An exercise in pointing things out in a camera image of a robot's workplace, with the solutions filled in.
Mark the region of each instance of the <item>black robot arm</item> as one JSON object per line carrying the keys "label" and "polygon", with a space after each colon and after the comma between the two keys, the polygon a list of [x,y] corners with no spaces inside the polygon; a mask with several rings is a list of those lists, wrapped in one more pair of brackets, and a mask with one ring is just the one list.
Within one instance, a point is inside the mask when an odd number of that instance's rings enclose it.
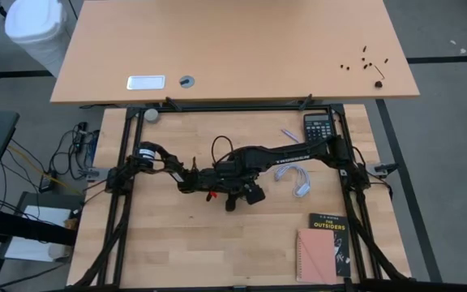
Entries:
{"label": "black robot arm", "polygon": [[[124,166],[109,172],[106,191],[130,191],[131,178],[139,172],[157,174],[166,172],[183,193],[208,192],[210,200],[216,192],[228,195],[226,210],[233,211],[237,199],[246,198],[248,204],[264,200],[263,190],[255,183],[259,173],[270,167],[295,161],[317,159],[327,166],[344,170],[361,189],[368,187],[365,170],[353,163],[346,142],[340,136],[330,136],[314,143],[293,144],[278,148],[246,146],[234,149],[222,157],[212,168],[198,170],[195,160],[190,170],[163,147],[142,142],[136,153],[126,159]],[[163,168],[154,169],[153,162],[163,162]]]}

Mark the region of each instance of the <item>yellow cable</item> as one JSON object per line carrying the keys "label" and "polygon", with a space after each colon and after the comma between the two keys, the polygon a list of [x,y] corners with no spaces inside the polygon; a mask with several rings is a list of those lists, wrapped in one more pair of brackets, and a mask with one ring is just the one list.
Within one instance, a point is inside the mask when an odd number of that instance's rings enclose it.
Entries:
{"label": "yellow cable", "polygon": [[70,191],[73,191],[75,194],[77,195],[82,195],[82,193],[80,191],[77,191],[74,187],[70,186],[69,184],[65,183],[65,182],[61,182],[59,181],[58,179],[56,178],[52,178],[51,176],[49,176],[48,174],[45,174],[44,172],[42,172],[42,170],[38,169],[31,161],[30,159],[28,159],[28,157],[26,155],[24,155],[20,150],[12,147],[12,145],[8,145],[8,148],[10,150],[12,150],[13,152],[15,152],[17,155],[21,156],[36,172],[38,172],[39,174],[41,175],[44,175],[45,177],[49,178],[49,180],[51,180],[52,182],[56,182],[58,184],[60,184],[61,186],[65,187],[66,189],[70,190]]}

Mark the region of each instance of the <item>book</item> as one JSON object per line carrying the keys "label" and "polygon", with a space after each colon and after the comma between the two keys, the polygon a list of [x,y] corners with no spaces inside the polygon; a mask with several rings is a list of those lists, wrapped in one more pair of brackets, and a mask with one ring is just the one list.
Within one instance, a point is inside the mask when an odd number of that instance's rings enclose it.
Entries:
{"label": "book", "polygon": [[336,284],[331,230],[300,229],[297,234],[297,281]]}
{"label": "book", "polygon": [[347,217],[311,213],[309,214],[309,228],[334,232],[336,275],[350,277],[349,222]]}

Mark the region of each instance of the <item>black metal frame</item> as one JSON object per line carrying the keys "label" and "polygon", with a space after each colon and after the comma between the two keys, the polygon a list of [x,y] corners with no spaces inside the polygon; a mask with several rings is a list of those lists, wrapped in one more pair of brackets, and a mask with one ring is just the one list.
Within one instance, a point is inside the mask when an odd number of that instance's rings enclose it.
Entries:
{"label": "black metal frame", "polygon": [[[304,108],[303,105],[300,105],[300,104],[299,105],[282,105],[281,103],[279,104],[279,103],[271,103],[271,102],[270,103],[243,102],[243,103],[233,103],[233,104],[232,103],[206,103],[206,104],[196,104],[196,105],[188,105],[188,106],[175,105],[174,102],[168,102],[168,103],[163,104],[162,106],[156,106],[156,109],[160,113],[299,110],[303,108]],[[306,109],[307,110],[327,110],[329,113],[333,111],[334,113],[338,114],[340,117],[343,136],[345,137],[347,147],[352,148],[352,142],[350,139],[349,128],[348,128],[348,125],[345,119],[345,111],[344,111],[343,105],[320,105],[320,104],[315,104],[314,102],[308,102],[308,104],[306,105]],[[144,115],[145,110],[146,108],[128,108],[127,110],[124,131],[122,133],[122,144],[120,147],[120,153],[118,155],[118,166],[123,165],[124,163],[124,159],[126,156],[126,149],[127,149],[127,140],[131,132],[132,118],[136,116],[137,114],[138,114],[138,117],[142,117]],[[135,139],[134,139],[133,149],[136,149],[136,147],[138,147],[139,145],[142,130],[143,130],[143,123],[144,123],[143,119],[138,118],[138,122],[136,124],[136,129],[135,129]],[[349,206],[351,206],[352,208],[352,199],[351,199],[351,194],[350,194],[351,190],[345,187],[345,178],[342,173],[340,173],[340,179],[341,179],[342,195],[344,197],[345,209],[347,212],[347,208],[349,208]],[[129,219],[128,216],[131,210],[132,191],[124,195],[126,197],[126,203],[124,204],[123,214],[124,216],[127,216],[126,221],[128,221]],[[109,209],[108,224],[107,224],[106,231],[105,231],[105,234],[106,234],[105,242],[107,242],[107,240],[109,239],[108,234],[113,233],[114,218],[116,217],[116,214],[117,214],[119,196],[120,195],[116,192],[112,194],[112,199],[111,199],[112,203]],[[356,202],[360,209],[360,214],[361,214],[364,229],[372,238],[372,229],[371,229],[368,211],[366,209],[365,196],[362,194],[362,192],[359,192],[356,194],[356,198],[357,198]],[[360,281],[364,281],[367,279],[367,276],[366,276],[365,265],[363,264],[362,248],[360,245],[360,240],[359,240],[358,233],[356,232],[356,229],[350,225],[351,225],[351,222],[349,221],[350,237],[353,243],[354,259],[355,259],[357,270],[358,270],[358,277],[360,278]],[[114,268],[112,286],[115,286],[115,287],[120,286],[120,280],[122,276],[122,267],[123,267],[123,257],[125,254],[125,243],[126,243],[126,232],[123,232],[118,242],[118,253],[117,253],[117,259],[116,259],[115,268]],[[375,278],[381,279],[382,278],[381,270],[380,270],[379,264],[377,263],[373,255],[371,255],[371,265],[372,265],[372,270],[373,270],[373,274]],[[98,286],[101,286],[101,287],[105,286],[107,268],[108,268],[108,265],[106,262],[106,264],[104,265],[104,267],[102,267],[102,269],[100,270],[98,274],[98,280],[97,280]],[[228,290],[228,291],[231,291],[232,289],[234,288],[232,287],[208,287],[208,288],[195,287],[195,288],[182,288],[182,289],[180,288],[178,289],[148,288],[148,289],[139,289],[139,290],[144,290],[144,291],[154,291],[154,290],[158,290],[158,291],[163,291],[163,290],[210,290],[210,291],[217,290],[219,291],[219,290],[222,290],[224,291],[224,290]],[[250,287],[250,289],[251,290],[317,291],[317,290],[340,290],[340,289],[345,289],[345,286],[344,285],[256,286],[256,287]]]}

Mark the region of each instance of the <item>white trash bin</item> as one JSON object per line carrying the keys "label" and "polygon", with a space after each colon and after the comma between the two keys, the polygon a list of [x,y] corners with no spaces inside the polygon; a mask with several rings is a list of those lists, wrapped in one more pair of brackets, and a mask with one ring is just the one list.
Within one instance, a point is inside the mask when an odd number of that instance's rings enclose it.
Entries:
{"label": "white trash bin", "polygon": [[70,44],[66,19],[59,0],[16,0],[5,33],[57,78]]}

